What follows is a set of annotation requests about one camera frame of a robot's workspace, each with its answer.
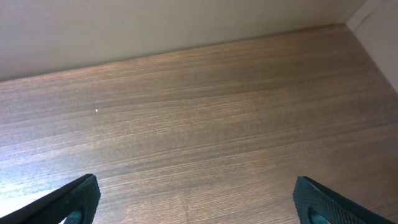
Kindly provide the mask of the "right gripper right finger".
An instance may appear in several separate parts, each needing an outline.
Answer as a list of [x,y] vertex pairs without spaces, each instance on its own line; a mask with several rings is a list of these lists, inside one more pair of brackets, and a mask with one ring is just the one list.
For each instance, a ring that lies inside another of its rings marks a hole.
[[306,176],[297,178],[293,200],[301,224],[394,224]]

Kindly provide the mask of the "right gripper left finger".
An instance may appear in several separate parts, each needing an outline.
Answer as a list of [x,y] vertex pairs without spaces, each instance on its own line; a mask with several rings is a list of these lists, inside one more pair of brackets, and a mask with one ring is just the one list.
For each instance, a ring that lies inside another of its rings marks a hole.
[[1,224],[91,224],[101,192],[95,175],[85,174],[1,218]]

